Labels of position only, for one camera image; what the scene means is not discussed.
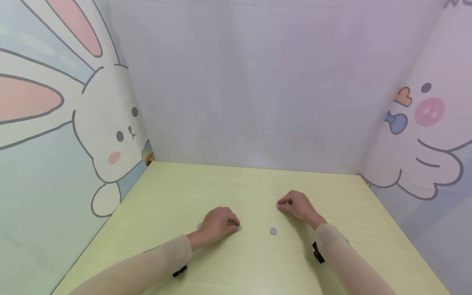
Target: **pig eye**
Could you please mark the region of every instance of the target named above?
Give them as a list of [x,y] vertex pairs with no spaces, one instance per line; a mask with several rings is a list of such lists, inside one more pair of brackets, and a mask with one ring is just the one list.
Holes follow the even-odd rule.
[[429,90],[431,90],[431,83],[425,83],[423,86],[421,86],[421,92],[427,93]]

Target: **wrist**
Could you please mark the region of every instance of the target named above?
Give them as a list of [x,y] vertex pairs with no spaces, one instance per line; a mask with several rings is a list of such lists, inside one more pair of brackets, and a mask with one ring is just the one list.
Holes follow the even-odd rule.
[[192,246],[192,252],[206,245],[207,239],[205,238],[205,234],[200,230],[188,234],[187,238]]
[[323,223],[328,223],[328,222],[321,215],[313,214],[312,216],[308,218],[307,223],[308,225],[310,225],[310,227],[313,230],[316,230],[317,227],[319,227]]

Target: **bunny eye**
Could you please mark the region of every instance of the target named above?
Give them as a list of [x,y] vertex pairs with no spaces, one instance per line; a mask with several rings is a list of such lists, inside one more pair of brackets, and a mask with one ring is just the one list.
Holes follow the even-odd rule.
[[138,116],[138,109],[136,107],[133,107],[131,109],[131,115],[133,115],[133,117],[137,117]]
[[117,140],[118,140],[119,142],[122,142],[124,138],[125,138],[125,137],[123,136],[123,132],[118,131],[118,132],[117,132]]
[[431,83],[425,83],[422,87],[421,87],[421,92],[423,93],[426,93],[428,92],[429,90],[431,90]]

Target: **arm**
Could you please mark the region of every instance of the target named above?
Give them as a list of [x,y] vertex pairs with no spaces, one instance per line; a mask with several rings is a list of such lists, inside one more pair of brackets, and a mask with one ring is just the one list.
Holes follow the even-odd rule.
[[290,191],[278,202],[281,212],[293,214],[314,230],[318,251],[349,295],[394,295],[394,290],[362,258],[333,225],[316,212],[305,194]]
[[99,272],[69,295],[140,295],[184,267],[196,249],[237,232],[239,219],[228,207],[211,210],[199,230],[178,236]]

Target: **table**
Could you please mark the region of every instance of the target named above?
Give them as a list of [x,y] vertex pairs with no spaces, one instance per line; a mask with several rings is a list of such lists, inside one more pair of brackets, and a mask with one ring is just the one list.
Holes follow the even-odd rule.
[[155,161],[53,294],[194,231],[217,206],[230,207],[242,231],[199,249],[184,274],[146,294],[343,294],[313,256],[307,225],[275,208],[291,189],[306,193],[398,294],[449,294],[360,176]]

